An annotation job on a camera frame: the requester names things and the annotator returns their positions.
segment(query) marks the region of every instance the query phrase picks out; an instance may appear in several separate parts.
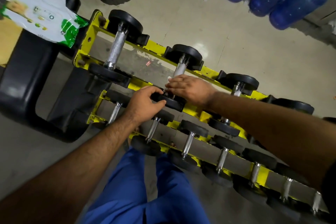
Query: black sleeve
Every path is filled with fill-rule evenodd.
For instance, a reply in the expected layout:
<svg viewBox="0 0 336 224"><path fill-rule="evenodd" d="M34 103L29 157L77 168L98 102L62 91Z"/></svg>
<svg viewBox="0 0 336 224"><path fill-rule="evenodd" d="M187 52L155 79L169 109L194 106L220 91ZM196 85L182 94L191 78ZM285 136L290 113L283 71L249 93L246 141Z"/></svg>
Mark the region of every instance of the black sleeve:
<svg viewBox="0 0 336 224"><path fill-rule="evenodd" d="M331 214L332 223L336 221L336 162L332 164L329 170L326 172L322 185L321 194Z"/></svg>

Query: pant leg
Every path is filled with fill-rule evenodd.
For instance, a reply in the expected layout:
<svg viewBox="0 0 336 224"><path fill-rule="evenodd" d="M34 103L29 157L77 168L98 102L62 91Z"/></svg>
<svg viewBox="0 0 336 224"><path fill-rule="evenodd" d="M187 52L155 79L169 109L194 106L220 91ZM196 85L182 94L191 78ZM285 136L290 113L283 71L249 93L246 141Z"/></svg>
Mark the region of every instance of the pant leg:
<svg viewBox="0 0 336 224"><path fill-rule="evenodd" d="M130 148L90 206L84 223L142 223L147 203L144 169L145 155Z"/></svg>
<svg viewBox="0 0 336 224"><path fill-rule="evenodd" d="M186 175L170 162L166 154L157 159L156 173L157 199L146 206L147 224L210 224Z"/></svg>

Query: forearm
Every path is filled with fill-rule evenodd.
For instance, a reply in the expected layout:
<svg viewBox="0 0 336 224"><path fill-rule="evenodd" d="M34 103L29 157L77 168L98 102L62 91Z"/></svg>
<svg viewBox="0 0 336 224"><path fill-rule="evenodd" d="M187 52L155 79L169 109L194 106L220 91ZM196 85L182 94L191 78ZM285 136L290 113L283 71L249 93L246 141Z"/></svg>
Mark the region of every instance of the forearm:
<svg viewBox="0 0 336 224"><path fill-rule="evenodd" d="M221 92L209 108L241 126L316 188L335 161L336 126L322 119Z"/></svg>
<svg viewBox="0 0 336 224"><path fill-rule="evenodd" d="M0 202L1 223L74 223L123 141L126 116Z"/></svg>

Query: person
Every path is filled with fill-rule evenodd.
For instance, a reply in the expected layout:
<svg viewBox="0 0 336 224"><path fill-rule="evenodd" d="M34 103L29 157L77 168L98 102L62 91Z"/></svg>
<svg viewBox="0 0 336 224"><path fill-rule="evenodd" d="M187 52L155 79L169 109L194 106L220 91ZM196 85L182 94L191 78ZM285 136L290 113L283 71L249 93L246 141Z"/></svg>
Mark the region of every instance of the person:
<svg viewBox="0 0 336 224"><path fill-rule="evenodd" d="M219 92L202 79L179 75L168 91L216 111L252 134L321 191L331 214L336 195L336 126L284 107ZM109 162L128 135L160 111L151 86L136 91L124 114L96 136L0 202L0 223L74 223ZM147 203L144 157L128 150L84 223L209 223L201 204L166 155L157 159L158 197Z"/></svg>

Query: person's left hand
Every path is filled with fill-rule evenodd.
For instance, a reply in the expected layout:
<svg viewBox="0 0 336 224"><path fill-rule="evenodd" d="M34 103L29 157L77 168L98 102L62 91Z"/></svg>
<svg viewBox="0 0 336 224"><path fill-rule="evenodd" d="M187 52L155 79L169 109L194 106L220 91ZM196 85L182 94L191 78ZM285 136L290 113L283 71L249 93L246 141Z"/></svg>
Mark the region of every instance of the person's left hand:
<svg viewBox="0 0 336 224"><path fill-rule="evenodd" d="M166 100L152 103L150 96L154 92L163 94L163 91L155 86L145 86L134 92L123 116L135 122L137 126L153 118L166 104Z"/></svg>

